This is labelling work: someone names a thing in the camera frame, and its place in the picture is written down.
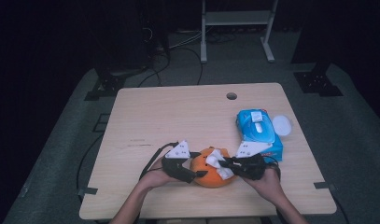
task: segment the hole in table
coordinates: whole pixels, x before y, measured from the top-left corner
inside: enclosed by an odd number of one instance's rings
[[[234,93],[234,92],[228,92],[228,93],[227,93],[227,98],[228,98],[229,100],[236,100],[236,98],[238,98],[238,96],[237,96],[236,93]]]

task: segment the black strap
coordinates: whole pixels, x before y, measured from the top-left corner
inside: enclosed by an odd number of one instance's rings
[[[154,163],[154,161],[157,159],[157,157],[161,154],[161,152],[166,147],[176,147],[177,145],[178,145],[178,142],[168,143],[168,144],[164,145],[163,147],[158,148],[158,150],[155,152],[155,154],[149,160],[149,162],[147,163],[147,165],[144,167],[144,169],[143,169],[143,171],[142,171],[142,173],[141,173],[141,175],[139,177],[139,180],[147,173],[149,167],[152,165],[152,163]],[[139,213],[139,215],[137,215],[136,219],[134,220],[134,224],[136,224],[139,221],[139,218],[140,218],[140,213]]]

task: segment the person's left hand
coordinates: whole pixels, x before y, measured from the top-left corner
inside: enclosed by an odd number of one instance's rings
[[[140,179],[138,184],[145,188],[154,189],[163,186],[169,182],[177,182],[179,180],[170,177],[162,169],[162,158],[157,159],[149,168],[148,172]]]

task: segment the cable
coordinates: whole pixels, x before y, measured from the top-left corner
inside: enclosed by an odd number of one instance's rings
[[[235,33],[236,32],[233,32],[232,34],[230,34],[232,35],[232,37],[219,34],[218,32],[212,33],[211,35],[207,37],[207,43],[212,44],[212,45],[218,45],[218,44],[225,44],[225,43],[231,42],[236,39]]]
[[[159,168],[155,168],[155,169],[149,169],[147,172],[161,170],[161,169],[163,169],[163,167],[159,167]]]
[[[266,157],[266,158],[269,158],[269,159],[273,160],[274,163],[276,163],[276,165],[279,166],[279,162],[277,161],[277,159],[275,159],[273,157],[270,157],[270,156],[262,156],[262,157]]]
[[[192,33],[199,33],[200,31],[199,30],[176,30],[174,31],[174,33],[176,34],[180,34],[180,35],[189,35],[189,34],[192,34]]]
[[[148,40],[144,40],[145,42],[148,43],[152,39],[152,36],[153,36],[152,30],[149,29],[149,28],[147,28],[147,27],[143,28],[143,30],[148,30],[149,31],[149,38],[148,38]]]
[[[206,33],[208,33],[209,31],[211,31],[213,29],[213,26],[209,27],[207,30],[206,30]],[[201,31],[188,31],[187,33],[194,33],[194,32],[197,32],[198,34],[195,35],[195,36],[192,36],[186,40],[183,40],[181,42],[179,42],[178,44],[175,44],[173,46],[170,46],[169,49],[174,49],[174,48],[177,48],[177,47],[181,47],[181,46],[184,46],[184,45],[187,45],[189,44],[190,42],[193,42],[199,38],[201,38],[202,36],[202,33]]]
[[[342,207],[342,205],[339,203],[338,199],[333,194],[331,194],[331,196],[332,196],[333,200],[335,201],[335,203],[338,205],[339,209],[341,209],[341,212],[345,218],[346,223],[349,224],[349,218],[347,218],[347,215],[346,215],[344,208]]]
[[[154,153],[154,155],[151,157],[151,159],[149,160],[149,162],[147,163],[147,165],[144,167],[140,177],[139,177],[139,180],[148,172],[148,171],[152,171],[152,170],[158,170],[158,169],[161,169],[161,168],[157,168],[157,169],[151,169],[149,170],[149,167],[152,165],[152,163],[154,163],[155,160],[157,160],[158,156],[161,154],[161,152],[166,148],[166,147],[176,147],[178,145],[178,142],[175,142],[175,143],[168,143],[166,145],[164,145],[163,147],[160,147],[158,148],[158,150]]]
[[[88,153],[91,151],[91,149],[93,148],[93,146],[97,143],[97,141],[99,141],[99,139],[101,139],[103,137],[105,133],[102,133],[99,135],[99,137],[97,137],[92,143],[91,145],[88,147],[87,151],[85,152],[85,154],[82,156],[82,159],[81,159],[81,162],[79,163],[79,166],[78,166],[78,169],[77,169],[77,183],[76,183],[76,186],[77,186],[77,191],[79,191],[79,171],[81,170],[81,166],[82,166],[82,162],[84,162],[85,158],[87,157]]]
[[[161,81],[161,77],[160,77],[159,73],[160,73],[161,71],[163,71],[165,68],[167,68],[167,67],[169,66],[169,64],[170,64],[170,59],[169,59],[167,56],[163,55],[163,54],[160,54],[160,55],[157,55],[157,56],[165,57],[165,58],[167,59],[167,64],[166,64],[161,70],[159,70],[159,71],[156,71],[154,68],[151,68],[151,69],[154,71],[154,73],[151,74],[151,75],[149,75],[149,76],[147,76],[146,78],[144,78],[144,79],[143,79],[143,80],[137,85],[137,88],[141,87],[141,85],[142,85],[145,81],[147,81],[147,79],[149,79],[149,78],[151,78],[151,77],[153,77],[153,76],[155,76],[155,75],[156,75],[157,78],[158,78],[158,81],[159,81],[160,86],[162,86],[162,81]]]
[[[186,48],[173,48],[173,49],[183,49],[183,50],[191,51],[198,58],[199,64],[201,65],[201,74],[198,77],[198,81],[196,82],[196,85],[199,85],[199,83],[201,82],[202,74],[204,72],[204,65],[202,64],[201,57],[193,49],[186,49]]]
[[[124,73],[124,74],[122,74],[122,75],[112,75],[112,77],[113,77],[113,78],[116,78],[117,80],[125,80],[125,79],[128,78],[128,77],[142,74],[142,73],[146,72],[147,70],[148,70],[148,66],[144,66],[144,67],[139,68],[139,69],[136,70],[136,71],[129,72],[129,73]]]

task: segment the gray floor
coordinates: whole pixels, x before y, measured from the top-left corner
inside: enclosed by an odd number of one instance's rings
[[[380,223],[380,119],[355,89],[350,77],[332,65],[327,76],[344,96],[320,97],[303,93],[293,73],[308,71],[313,64],[291,64],[299,33],[272,32],[270,44],[276,58],[267,63],[260,34],[236,35],[224,44],[208,45],[208,63],[200,84],[280,83],[326,181],[337,190],[350,223]],[[171,44],[189,38],[171,35]],[[185,48],[199,53],[199,41]],[[166,64],[156,58],[158,70]],[[153,71],[128,78],[134,88]],[[201,65],[196,55],[183,49],[172,51],[169,66],[160,72],[163,86],[196,85]],[[114,97],[84,101],[96,82],[94,70],[84,74],[51,133],[26,182],[26,189],[12,205],[5,223],[92,223],[78,216],[77,170],[91,144],[100,135],[92,131],[100,114],[110,113]],[[158,86],[156,77],[142,87]],[[86,187],[100,141],[90,148],[79,170],[79,186]],[[345,223],[340,209],[335,214],[306,216],[312,223]],[[280,223],[272,217],[273,223]]]

